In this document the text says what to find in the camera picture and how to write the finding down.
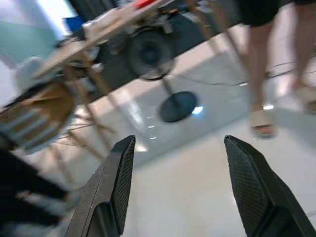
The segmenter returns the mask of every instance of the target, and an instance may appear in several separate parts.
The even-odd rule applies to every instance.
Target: black fan
[[[173,93],[164,78],[173,68],[174,57],[169,41],[159,28],[143,28],[129,42],[127,60],[131,71],[144,80],[161,79],[170,95],[159,110],[165,122],[177,122],[188,117],[197,105],[197,97],[193,93]]]

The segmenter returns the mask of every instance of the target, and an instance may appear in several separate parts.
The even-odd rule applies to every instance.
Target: fan pole
[[[178,108],[180,106],[179,102],[177,101],[176,97],[173,96],[173,91],[171,89],[170,84],[167,82],[167,80],[162,77],[162,83],[163,83],[163,87],[165,88],[165,90],[167,91],[167,93],[170,95],[170,98],[172,99],[172,101],[174,102],[176,108]]]

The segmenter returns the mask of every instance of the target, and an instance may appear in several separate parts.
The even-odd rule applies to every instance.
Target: red object
[[[134,3],[134,6],[137,8],[141,8],[141,7],[147,6],[148,4],[150,4],[154,1],[156,1],[156,0],[136,0]]]

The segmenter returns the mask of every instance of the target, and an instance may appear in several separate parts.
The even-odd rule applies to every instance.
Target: green wall
[[[15,64],[31,56],[47,58],[56,43],[51,29],[0,21],[0,47]]]

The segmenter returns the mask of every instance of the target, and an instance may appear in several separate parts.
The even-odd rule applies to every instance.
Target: blue object
[[[84,23],[84,20],[80,16],[66,17],[64,18],[68,29],[73,33],[77,31]]]

